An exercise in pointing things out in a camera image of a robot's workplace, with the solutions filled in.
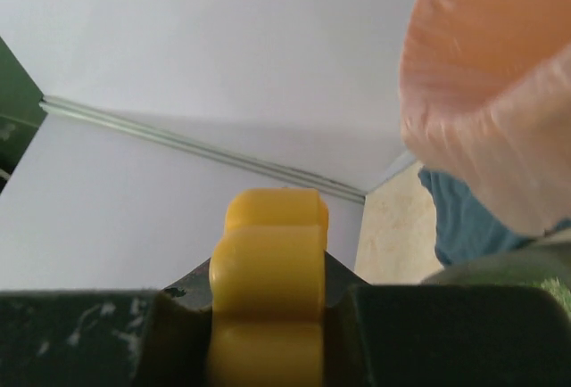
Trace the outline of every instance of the metal strip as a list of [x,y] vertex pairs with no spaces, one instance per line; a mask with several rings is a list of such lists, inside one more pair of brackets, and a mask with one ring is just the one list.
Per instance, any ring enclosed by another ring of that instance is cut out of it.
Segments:
[[139,124],[77,103],[68,102],[58,97],[45,96],[40,106],[48,113],[80,119],[99,126],[137,136],[151,142],[164,144],[195,155],[223,162],[227,165],[246,169],[264,176],[289,182],[293,185],[311,187],[334,197],[350,202],[365,203],[365,193],[348,185],[326,179],[308,172],[290,169],[274,163],[256,160],[243,155],[228,152],[215,146],[204,144],[194,139],[180,136],[168,131]]

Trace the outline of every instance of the white wall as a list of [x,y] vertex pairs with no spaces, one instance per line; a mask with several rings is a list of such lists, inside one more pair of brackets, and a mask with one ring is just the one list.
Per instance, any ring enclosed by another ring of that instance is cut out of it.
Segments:
[[[0,194],[0,290],[164,287],[210,257],[237,194],[284,185],[48,116]],[[363,208],[324,199],[352,268]]]
[[414,0],[0,0],[45,94],[369,190]]

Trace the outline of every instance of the teal fabric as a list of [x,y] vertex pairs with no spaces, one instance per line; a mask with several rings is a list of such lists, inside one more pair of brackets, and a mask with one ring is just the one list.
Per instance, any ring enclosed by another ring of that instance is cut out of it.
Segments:
[[[444,266],[512,251],[534,239],[508,230],[476,199],[465,183],[447,173],[421,169],[418,178],[432,195],[436,207],[434,251]],[[568,227],[571,227],[571,220],[564,220],[554,231]]]

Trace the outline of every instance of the beige surface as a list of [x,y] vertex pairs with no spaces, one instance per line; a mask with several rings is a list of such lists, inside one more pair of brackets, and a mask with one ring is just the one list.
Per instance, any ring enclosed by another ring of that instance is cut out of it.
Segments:
[[416,163],[367,196],[355,272],[370,283],[411,284],[441,268],[436,211]]

